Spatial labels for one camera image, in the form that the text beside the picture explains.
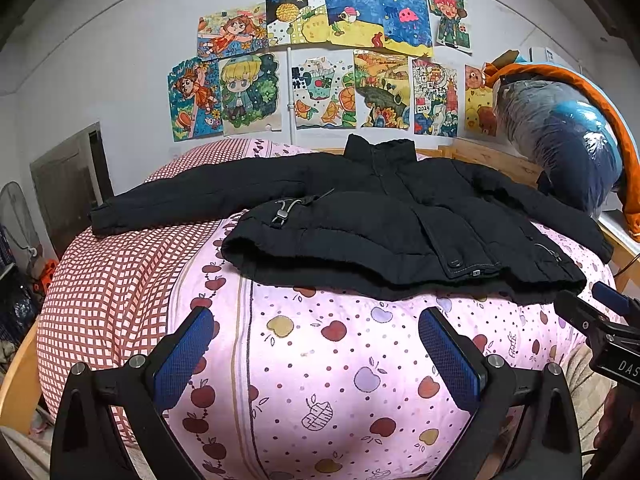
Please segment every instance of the drawing of red-haired character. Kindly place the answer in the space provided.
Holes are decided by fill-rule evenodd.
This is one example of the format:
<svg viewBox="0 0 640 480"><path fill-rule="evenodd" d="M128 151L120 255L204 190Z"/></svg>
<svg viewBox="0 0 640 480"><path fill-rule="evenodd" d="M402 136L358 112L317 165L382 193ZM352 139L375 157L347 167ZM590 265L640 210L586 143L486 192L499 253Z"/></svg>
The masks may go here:
<svg viewBox="0 0 640 480"><path fill-rule="evenodd" d="M231 43L238 41L241 43L242 48L249 49L251 44L259 35L259 28L254 25L254 22L248 16L240 15L231 18L222 27L220 27L219 34L213 34L209 41L204 43L202 47L206 49L207 54L215 54L218 56L222 54Z"/></svg>
<svg viewBox="0 0 640 480"><path fill-rule="evenodd" d="M195 97L195 104L204 110L205 114L211 113L211 107L218 102L213 95L213 90L205 86L207 70L195 65L184 71L184 75L175 82L175 89L182 94L182 97L189 99Z"/></svg>
<svg viewBox="0 0 640 480"><path fill-rule="evenodd" d="M466 18L466 10L462 0L431 0L431 3L431 10L440 16L438 40L454 48L468 46L465 44L468 43L468 37L462 36L465 32L464 26L460 25L460 20Z"/></svg>

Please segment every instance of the cable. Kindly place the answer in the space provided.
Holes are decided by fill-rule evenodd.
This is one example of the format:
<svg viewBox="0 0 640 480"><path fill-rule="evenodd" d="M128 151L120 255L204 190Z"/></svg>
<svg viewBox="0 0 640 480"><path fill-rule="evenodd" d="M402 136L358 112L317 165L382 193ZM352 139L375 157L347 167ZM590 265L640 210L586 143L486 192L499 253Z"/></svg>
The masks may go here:
<svg viewBox="0 0 640 480"><path fill-rule="evenodd" d="M640 253L636 254L636 256L634 256L634 259L631 260L628 264L626 264L624 267L622 267L622 269L620 269L618 272L616 272L613 277L617 278L620 274L622 274L623 272L625 272L629 267L631 267L634 262L640 258Z"/></svg>

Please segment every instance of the metal bolt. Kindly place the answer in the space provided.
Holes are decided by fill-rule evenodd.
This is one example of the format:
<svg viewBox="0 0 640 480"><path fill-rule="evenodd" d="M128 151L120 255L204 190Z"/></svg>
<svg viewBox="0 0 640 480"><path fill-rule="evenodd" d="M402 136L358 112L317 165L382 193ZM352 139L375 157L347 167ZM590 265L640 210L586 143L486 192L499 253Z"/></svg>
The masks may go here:
<svg viewBox="0 0 640 480"><path fill-rule="evenodd" d="M140 368L145 362L146 358L142 354L138 354L129 359L129 366L131 368Z"/></svg>
<svg viewBox="0 0 640 480"><path fill-rule="evenodd" d="M73 375L80 375L85 370L86 370L86 365L84 363L76 363L71 367L71 373Z"/></svg>
<svg viewBox="0 0 640 480"><path fill-rule="evenodd" d="M504 359L498 354L491 354L486 361L494 368L502 368L504 366Z"/></svg>
<svg viewBox="0 0 640 480"><path fill-rule="evenodd" d="M560 375L562 373L562 368L556 363L549 363L546 367L553 375Z"/></svg>

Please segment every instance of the colorful poster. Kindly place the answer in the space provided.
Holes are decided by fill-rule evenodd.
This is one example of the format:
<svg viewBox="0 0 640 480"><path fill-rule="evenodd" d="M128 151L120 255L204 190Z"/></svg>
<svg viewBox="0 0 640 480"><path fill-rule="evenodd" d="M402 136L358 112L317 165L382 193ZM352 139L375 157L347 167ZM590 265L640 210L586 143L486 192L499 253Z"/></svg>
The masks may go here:
<svg viewBox="0 0 640 480"><path fill-rule="evenodd" d="M414 134L458 136L456 71L424 59L413 60Z"/></svg>
<svg viewBox="0 0 640 480"><path fill-rule="evenodd" d="M433 56L427 0L380 0L385 48L409 56Z"/></svg>
<svg viewBox="0 0 640 480"><path fill-rule="evenodd" d="M362 126L409 128L409 59L401 54L354 51L356 91L370 108Z"/></svg>
<svg viewBox="0 0 640 480"><path fill-rule="evenodd" d="M382 47L385 29L380 0L325 0L329 41L333 44Z"/></svg>
<svg viewBox="0 0 640 480"><path fill-rule="evenodd" d="M495 137L498 121L493 108L493 91L484 84L484 72L465 65L465 124L476 134Z"/></svg>
<svg viewBox="0 0 640 480"><path fill-rule="evenodd" d="M298 128L355 128L353 53L330 52L291 69Z"/></svg>
<svg viewBox="0 0 640 480"><path fill-rule="evenodd" d="M440 17L436 42L471 54L464 0L429 0L430 11Z"/></svg>
<svg viewBox="0 0 640 480"><path fill-rule="evenodd" d="M324 0L267 0L269 45L329 40Z"/></svg>
<svg viewBox="0 0 640 480"><path fill-rule="evenodd" d="M220 63L225 135L282 129L278 61L249 54Z"/></svg>
<svg viewBox="0 0 640 480"><path fill-rule="evenodd" d="M265 3L200 17L198 56L202 60L250 54L267 43Z"/></svg>
<svg viewBox="0 0 640 480"><path fill-rule="evenodd" d="M167 76L174 141L222 133L218 62L194 57Z"/></svg>

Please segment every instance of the plastic bag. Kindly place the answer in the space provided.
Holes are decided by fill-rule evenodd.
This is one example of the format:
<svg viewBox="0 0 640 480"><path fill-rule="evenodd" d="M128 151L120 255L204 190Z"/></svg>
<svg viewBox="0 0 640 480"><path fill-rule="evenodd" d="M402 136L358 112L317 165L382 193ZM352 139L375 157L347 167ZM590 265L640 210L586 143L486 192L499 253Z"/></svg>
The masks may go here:
<svg viewBox="0 0 640 480"><path fill-rule="evenodd" d="M622 174L618 143L602 113L575 88L534 78L497 89L498 130L543 168L538 189L595 216Z"/></svg>

